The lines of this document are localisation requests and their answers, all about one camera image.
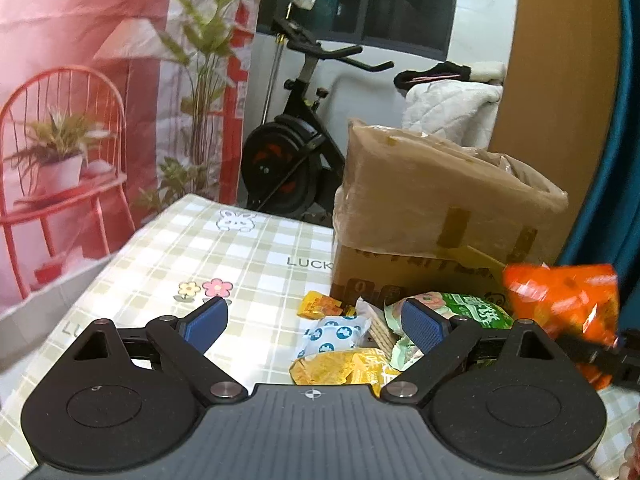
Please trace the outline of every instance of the checkered tablecloth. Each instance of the checkered tablecloth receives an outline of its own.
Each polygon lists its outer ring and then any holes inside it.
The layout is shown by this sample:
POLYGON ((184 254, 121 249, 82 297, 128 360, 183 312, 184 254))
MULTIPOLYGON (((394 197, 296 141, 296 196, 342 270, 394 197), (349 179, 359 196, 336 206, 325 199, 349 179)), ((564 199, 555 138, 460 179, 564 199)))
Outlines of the checkered tablecloth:
MULTIPOLYGON (((141 229, 90 285, 38 350, 0 412, 0 445, 35 466, 20 432, 20 411, 35 385, 94 319, 144 326, 162 314, 184 316, 216 292, 225 295, 229 324, 206 356, 251 390, 255 383, 290 383, 302 332, 296 311, 310 290, 329 291, 331 229, 253 214, 189 195, 141 229)), ((618 475, 640 418, 640 394, 608 388, 607 430, 593 467, 618 475)))

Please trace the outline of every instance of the gray gripper base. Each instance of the gray gripper base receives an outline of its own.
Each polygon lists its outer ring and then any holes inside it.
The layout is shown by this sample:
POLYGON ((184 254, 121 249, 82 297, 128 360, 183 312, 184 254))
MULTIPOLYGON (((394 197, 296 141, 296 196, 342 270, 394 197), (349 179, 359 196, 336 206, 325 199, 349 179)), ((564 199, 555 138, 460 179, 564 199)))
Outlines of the gray gripper base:
POLYGON ((261 384, 240 404, 210 408, 178 449, 151 464, 102 475, 70 474, 44 465, 28 475, 30 480, 517 478, 596 477, 583 466, 526 477, 487 471, 445 448, 414 408, 379 402, 368 386, 274 384, 261 384))

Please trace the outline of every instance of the chair seat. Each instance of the chair seat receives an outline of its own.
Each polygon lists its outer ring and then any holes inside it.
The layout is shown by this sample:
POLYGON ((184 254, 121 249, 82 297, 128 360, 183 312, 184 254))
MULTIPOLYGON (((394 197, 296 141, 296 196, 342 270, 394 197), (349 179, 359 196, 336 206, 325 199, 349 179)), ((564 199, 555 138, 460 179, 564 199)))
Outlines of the chair seat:
POLYGON ((98 196, 105 191, 112 189, 113 187, 120 186, 124 183, 124 181, 126 181, 126 179, 127 175, 124 173, 115 176, 109 175, 107 178, 105 178, 104 176, 95 177, 88 182, 82 183, 74 189, 81 189, 87 187, 87 185, 89 184, 94 184, 93 186, 90 186, 87 190, 80 191, 78 194, 75 194, 69 198, 60 200, 59 202, 49 203, 44 207, 37 207, 35 204, 18 206, 18 208, 8 212, 6 215, 0 216, 0 224, 22 224, 24 222, 29 222, 57 213, 69 207, 75 206, 85 200, 91 199, 94 196, 98 196))

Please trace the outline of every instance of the window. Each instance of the window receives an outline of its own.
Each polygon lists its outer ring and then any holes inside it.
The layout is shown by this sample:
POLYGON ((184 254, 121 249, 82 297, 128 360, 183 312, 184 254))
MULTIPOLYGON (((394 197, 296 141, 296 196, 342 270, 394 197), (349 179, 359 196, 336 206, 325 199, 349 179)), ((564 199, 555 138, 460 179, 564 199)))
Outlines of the window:
MULTIPOLYGON (((316 0, 293 19, 321 40, 392 48, 436 60, 447 58, 456 0, 316 0)), ((284 16, 286 0, 262 0, 258 31, 284 16)))

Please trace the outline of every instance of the green plant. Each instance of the green plant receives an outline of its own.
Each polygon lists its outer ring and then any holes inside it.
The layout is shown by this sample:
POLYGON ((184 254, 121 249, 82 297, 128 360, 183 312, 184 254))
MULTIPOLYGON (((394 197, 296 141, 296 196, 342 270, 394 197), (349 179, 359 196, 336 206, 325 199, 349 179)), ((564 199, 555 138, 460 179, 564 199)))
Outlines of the green plant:
POLYGON ((162 173, 159 188, 146 191, 140 189, 140 195, 136 199, 136 205, 157 213, 187 193, 201 189, 207 171, 204 164, 185 167, 172 156, 166 156, 158 168, 162 173))
POLYGON ((26 126, 28 145, 5 158, 12 168, 20 168, 22 174, 33 166, 54 164, 82 154, 88 147, 111 134, 97 130, 96 124, 84 114, 67 114, 50 108, 48 121, 34 121, 26 126))
MULTIPOLYGON (((184 67, 189 76, 191 95, 181 99, 180 111, 191 117, 190 127, 181 133, 186 140, 184 155, 193 166, 184 168, 184 171, 204 166, 204 170, 198 170, 200 176, 194 180, 193 191, 206 193, 210 184, 211 150, 217 145, 215 137, 218 134, 214 130, 212 105, 223 96, 226 86, 233 84, 219 66, 222 59, 234 54, 231 41, 239 25, 229 18, 228 13, 238 0, 204 0, 203 5, 197 5, 195 0, 178 1, 185 16, 181 29, 190 48, 185 50, 163 30, 158 31, 158 35, 172 53, 172 61, 184 67)), ((166 195, 161 202, 167 202, 166 195)))

